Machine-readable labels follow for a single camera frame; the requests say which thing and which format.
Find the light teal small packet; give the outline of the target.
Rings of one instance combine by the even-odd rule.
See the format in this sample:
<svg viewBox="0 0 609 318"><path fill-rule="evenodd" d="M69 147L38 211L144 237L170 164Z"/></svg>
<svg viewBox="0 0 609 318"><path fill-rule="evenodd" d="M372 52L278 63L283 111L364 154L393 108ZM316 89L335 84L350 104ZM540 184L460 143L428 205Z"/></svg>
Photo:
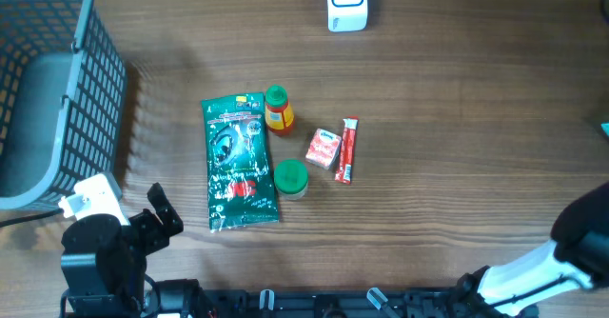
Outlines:
<svg viewBox="0 0 609 318"><path fill-rule="evenodd" d="M601 128L603 136L606 139L608 139L609 138L609 123L608 122L601 123L600 128Z"/></svg>

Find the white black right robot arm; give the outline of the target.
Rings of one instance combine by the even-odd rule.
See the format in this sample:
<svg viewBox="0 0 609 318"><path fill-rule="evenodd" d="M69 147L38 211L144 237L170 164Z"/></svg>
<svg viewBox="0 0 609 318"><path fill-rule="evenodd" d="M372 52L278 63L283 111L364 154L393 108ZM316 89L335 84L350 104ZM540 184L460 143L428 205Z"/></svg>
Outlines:
<svg viewBox="0 0 609 318"><path fill-rule="evenodd" d="M555 221L549 240L520 258L465 274L449 297L472 317L522 317L571 290L608 287L608 185L584 194Z"/></svg>

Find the green foil snack bag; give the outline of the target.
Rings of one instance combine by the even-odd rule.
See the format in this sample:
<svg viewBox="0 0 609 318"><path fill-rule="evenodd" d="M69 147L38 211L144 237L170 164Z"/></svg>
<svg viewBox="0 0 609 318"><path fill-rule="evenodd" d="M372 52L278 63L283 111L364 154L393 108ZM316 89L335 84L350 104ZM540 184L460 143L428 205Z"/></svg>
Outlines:
<svg viewBox="0 0 609 318"><path fill-rule="evenodd" d="M277 222L265 98L260 92L201 103L206 138L208 223L212 232Z"/></svg>

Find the green lid clear jar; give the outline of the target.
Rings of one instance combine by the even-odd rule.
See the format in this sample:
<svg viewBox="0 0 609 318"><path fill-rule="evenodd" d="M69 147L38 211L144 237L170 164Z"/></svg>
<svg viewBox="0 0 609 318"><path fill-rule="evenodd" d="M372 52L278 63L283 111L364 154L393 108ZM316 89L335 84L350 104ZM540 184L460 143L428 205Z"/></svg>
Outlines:
<svg viewBox="0 0 609 318"><path fill-rule="evenodd" d="M274 170L276 190L288 200L302 198L308 188L308 170L304 163L296 159L284 160Z"/></svg>

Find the red white tissue packet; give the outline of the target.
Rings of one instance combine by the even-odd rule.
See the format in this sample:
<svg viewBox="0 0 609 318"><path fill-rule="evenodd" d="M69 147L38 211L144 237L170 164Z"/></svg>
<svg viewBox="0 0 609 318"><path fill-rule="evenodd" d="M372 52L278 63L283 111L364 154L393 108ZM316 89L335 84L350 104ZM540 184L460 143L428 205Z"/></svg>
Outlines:
<svg viewBox="0 0 609 318"><path fill-rule="evenodd" d="M341 136L325 129L317 129L305 160L323 169L330 169L340 152L341 143Z"/></svg>

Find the red stick sachet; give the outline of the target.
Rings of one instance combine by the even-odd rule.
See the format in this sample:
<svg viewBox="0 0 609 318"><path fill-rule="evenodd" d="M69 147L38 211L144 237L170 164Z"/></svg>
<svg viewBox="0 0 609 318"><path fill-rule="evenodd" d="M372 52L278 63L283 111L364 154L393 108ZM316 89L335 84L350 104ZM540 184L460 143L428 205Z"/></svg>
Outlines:
<svg viewBox="0 0 609 318"><path fill-rule="evenodd" d="M335 174L335 180L347 185L351 184L351 173L358 123L359 118L357 116L344 118L343 141L339 155L339 164Z"/></svg>

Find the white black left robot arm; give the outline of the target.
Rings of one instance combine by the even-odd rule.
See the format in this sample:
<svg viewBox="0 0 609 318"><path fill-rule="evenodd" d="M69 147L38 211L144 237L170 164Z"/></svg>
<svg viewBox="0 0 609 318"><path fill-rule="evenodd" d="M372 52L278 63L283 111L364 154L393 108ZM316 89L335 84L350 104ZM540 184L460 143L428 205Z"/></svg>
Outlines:
<svg viewBox="0 0 609 318"><path fill-rule="evenodd" d="M146 275L147 256L166 248L184 224L155 183L144 209L123 226L108 213L73 223L63 234L61 270L68 289L61 317L215 317L217 309L195 279L156 282Z"/></svg>

